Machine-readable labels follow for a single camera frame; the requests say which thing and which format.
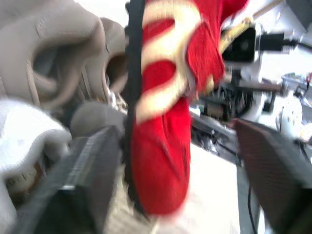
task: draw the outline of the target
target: black device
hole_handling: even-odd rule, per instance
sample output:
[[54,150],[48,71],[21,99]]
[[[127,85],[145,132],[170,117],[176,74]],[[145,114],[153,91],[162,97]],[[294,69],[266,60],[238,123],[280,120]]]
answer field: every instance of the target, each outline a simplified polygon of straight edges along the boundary
[[254,62],[256,51],[256,29],[251,27],[237,37],[222,54],[226,62]]
[[312,230],[312,165],[280,133],[239,119],[235,123],[240,156],[250,186],[276,233]]
[[78,137],[31,200],[18,210],[12,234],[102,234],[121,162],[120,136],[106,126]]

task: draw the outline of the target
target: red cloth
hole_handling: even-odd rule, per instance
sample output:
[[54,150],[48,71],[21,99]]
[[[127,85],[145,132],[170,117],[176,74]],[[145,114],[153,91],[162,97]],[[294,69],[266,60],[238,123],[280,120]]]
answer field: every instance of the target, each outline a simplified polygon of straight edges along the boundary
[[[202,90],[209,75],[218,83],[224,73],[218,52],[220,27],[247,0],[194,0],[205,22],[195,31],[186,59]],[[154,22],[143,30],[143,44],[173,25],[172,19]],[[175,65],[159,61],[142,74],[142,92],[169,80]],[[145,211],[150,215],[169,215],[185,200],[190,177],[191,117],[187,99],[181,98],[164,115],[140,125],[134,120],[131,143],[133,181]]]

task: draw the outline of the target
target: white wall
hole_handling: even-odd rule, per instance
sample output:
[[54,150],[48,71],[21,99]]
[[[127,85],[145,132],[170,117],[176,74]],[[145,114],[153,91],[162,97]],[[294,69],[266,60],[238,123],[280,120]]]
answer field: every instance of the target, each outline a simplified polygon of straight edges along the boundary
[[75,0],[84,8],[99,17],[106,17],[120,23],[122,26],[128,24],[128,14],[125,4],[129,0]]

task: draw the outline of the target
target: electrical wire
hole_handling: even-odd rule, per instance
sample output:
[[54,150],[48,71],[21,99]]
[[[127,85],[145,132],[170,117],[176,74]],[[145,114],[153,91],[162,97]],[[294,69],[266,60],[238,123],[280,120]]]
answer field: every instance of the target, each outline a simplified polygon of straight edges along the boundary
[[252,189],[251,189],[251,187],[249,186],[249,190],[248,190],[248,201],[247,201],[248,213],[249,213],[250,222],[252,223],[253,234],[257,234],[257,230],[256,230],[255,224],[254,224],[254,218],[253,218],[253,213],[252,213],[252,207],[251,207],[251,196],[252,196]]
[[298,46],[299,46],[299,47],[303,47],[303,48],[305,48],[305,49],[307,49],[307,50],[312,51],[312,46],[307,45],[307,44],[305,44],[305,43],[298,42]]

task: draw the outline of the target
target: cream stripe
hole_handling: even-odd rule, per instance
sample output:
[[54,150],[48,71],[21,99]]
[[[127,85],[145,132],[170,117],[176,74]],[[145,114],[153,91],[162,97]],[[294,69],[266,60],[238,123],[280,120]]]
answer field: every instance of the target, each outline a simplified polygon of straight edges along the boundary
[[156,0],[146,5],[143,27],[163,19],[174,19],[175,24],[144,45],[141,70],[144,72],[147,65],[166,59],[175,63],[176,72],[168,82],[142,95],[136,107],[137,123],[168,111],[187,87],[188,67],[185,61],[185,47],[201,23],[200,13],[188,0]]

